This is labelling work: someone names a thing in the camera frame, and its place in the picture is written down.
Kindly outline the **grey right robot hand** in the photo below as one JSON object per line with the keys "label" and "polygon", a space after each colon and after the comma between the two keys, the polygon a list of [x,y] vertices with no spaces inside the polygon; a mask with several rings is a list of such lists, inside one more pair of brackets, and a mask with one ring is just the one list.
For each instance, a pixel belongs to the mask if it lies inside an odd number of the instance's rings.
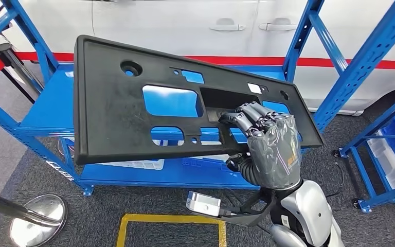
{"label": "grey right robot hand", "polygon": [[248,151],[231,154],[226,165],[249,183],[272,190],[289,190],[300,181],[301,152],[295,118],[255,101],[221,115],[247,138]]}

